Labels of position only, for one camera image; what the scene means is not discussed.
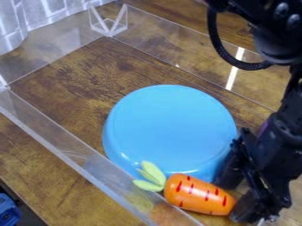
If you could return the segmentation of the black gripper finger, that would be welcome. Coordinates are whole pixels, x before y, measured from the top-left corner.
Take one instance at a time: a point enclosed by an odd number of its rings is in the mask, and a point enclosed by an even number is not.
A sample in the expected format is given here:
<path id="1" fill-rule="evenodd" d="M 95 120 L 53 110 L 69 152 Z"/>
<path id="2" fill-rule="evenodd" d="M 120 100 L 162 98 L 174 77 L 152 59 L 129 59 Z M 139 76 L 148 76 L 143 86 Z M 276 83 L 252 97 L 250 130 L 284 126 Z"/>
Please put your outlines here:
<path id="1" fill-rule="evenodd" d="M 242 182 L 246 164 L 244 148 L 232 147 L 216 172 L 214 184 L 226 190 L 234 190 Z"/>
<path id="2" fill-rule="evenodd" d="M 250 189 L 239 198 L 230 219 L 234 222 L 255 223 L 260 219 L 271 220 L 278 216 L 282 206 L 267 190 Z"/>

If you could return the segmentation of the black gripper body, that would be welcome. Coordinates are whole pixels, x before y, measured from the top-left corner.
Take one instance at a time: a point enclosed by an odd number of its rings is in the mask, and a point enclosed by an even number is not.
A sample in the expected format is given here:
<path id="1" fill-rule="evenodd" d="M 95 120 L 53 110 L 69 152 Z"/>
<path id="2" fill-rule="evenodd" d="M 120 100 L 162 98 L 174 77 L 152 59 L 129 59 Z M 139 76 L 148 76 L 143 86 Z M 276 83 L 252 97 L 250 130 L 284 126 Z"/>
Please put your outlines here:
<path id="1" fill-rule="evenodd" d="M 302 174 L 302 117 L 272 113 L 259 136 L 243 128 L 230 147 L 244 148 L 242 172 L 250 189 L 267 190 L 279 205 L 290 207 L 289 184 Z"/>

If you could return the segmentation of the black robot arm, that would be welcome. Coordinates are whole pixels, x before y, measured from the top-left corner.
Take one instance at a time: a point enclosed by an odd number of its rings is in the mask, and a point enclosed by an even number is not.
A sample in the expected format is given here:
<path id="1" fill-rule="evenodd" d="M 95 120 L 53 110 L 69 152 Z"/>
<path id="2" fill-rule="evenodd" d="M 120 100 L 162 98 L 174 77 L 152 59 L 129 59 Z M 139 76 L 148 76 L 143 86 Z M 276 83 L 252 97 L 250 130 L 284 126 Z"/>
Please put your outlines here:
<path id="1" fill-rule="evenodd" d="M 234 222 L 274 221 L 291 207 L 290 181 L 302 175 L 302 0 L 204 0 L 207 30 L 219 56 L 240 70 L 286 65 L 291 74 L 282 104 L 254 134 L 247 128 L 230 144 L 214 183 L 235 189 L 248 185 L 230 212 Z M 236 60 L 223 47 L 216 15 L 228 11 L 248 23 L 260 63 Z"/>

